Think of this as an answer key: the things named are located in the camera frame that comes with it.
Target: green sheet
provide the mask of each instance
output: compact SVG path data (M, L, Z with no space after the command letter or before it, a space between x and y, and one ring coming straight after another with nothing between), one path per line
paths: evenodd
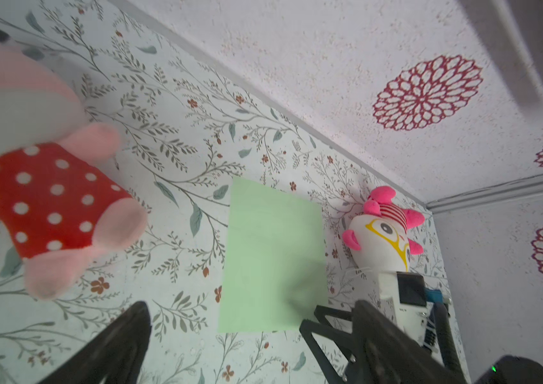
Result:
M218 332L288 331L327 304L318 204L233 178Z

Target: pink plush toy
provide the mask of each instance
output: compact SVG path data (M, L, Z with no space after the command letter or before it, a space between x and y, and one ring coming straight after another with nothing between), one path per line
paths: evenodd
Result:
M96 257L129 247L147 222L143 207L90 165L114 155L120 134L83 116L64 82L0 46L0 220L23 260L27 290L40 299L61 295Z
M342 234L361 268L408 271L407 250L412 255L423 253L423 247L410 240L407 232L423 224L425 216L393 204L391 200L395 195L395 190L387 186L372 190L363 205L363 214L352 219L349 229Z

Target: textured white ceiling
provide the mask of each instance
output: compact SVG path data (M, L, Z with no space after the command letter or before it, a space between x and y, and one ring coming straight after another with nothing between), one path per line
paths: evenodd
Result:
M423 201L543 173L543 114L519 112L454 1L130 2ZM436 124L384 129L378 94L440 55L474 60L478 93Z

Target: leaf pattern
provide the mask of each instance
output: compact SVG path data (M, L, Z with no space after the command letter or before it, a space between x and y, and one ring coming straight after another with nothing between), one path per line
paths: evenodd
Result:
M392 317L338 237L382 180L105 0L22 0L8 11L0 1L0 29L76 91L89 120L121 131L111 176L148 212L139 241L95 260L51 302L26 294L0 222L0 383L38 382L135 300L152 316L141 383L322 382L298 332L215 332L233 176L320 204L329 305L367 299ZM411 230L425 248L411 271L448 292L432 215L401 194L395 202L427 218ZM454 316L451 328L466 370ZM321 344L342 368L336 346Z

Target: black device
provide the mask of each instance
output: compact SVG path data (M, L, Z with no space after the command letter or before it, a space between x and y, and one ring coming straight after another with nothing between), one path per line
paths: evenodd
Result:
M435 320L446 318L448 324L444 305L438 308ZM299 331L329 384L466 382L456 355L443 352L444 364L449 368L438 364L425 349L364 300L357 301L352 311L318 306L314 315L320 323L304 320ZM333 328L327 316L352 321L352 334ZM449 341L450 328L442 326L439 332L439 326L437 324L436 332L442 351ZM151 332L148 307L144 302L137 302L40 384L135 384ZM313 334L334 341L348 359L342 376L335 372ZM543 384L543 366L523 357L504 356L475 384Z

